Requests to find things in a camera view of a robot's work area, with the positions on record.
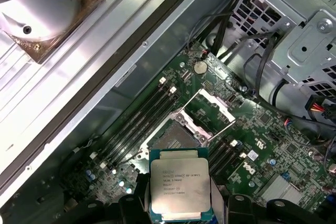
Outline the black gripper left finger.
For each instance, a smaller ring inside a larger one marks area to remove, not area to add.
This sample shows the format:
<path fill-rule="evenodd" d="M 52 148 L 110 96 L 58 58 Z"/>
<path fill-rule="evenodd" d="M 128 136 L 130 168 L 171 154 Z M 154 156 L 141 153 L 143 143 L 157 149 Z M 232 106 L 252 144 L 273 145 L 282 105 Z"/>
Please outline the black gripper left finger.
<path fill-rule="evenodd" d="M 86 211 L 78 218 L 79 223 L 151 223 L 149 214 L 150 174 L 137 176 L 132 194 L 121 197 L 118 202 L 104 204 L 89 201 Z"/>

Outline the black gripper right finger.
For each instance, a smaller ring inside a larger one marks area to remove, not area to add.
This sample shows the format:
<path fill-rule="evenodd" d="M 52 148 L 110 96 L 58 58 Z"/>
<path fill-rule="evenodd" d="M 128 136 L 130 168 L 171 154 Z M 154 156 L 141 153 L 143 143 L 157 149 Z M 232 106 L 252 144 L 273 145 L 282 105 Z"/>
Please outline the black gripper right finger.
<path fill-rule="evenodd" d="M 218 223 L 294 223 L 282 200 L 271 200 L 263 207 L 242 194 L 229 195 L 224 185 L 211 182 L 211 207 Z"/>

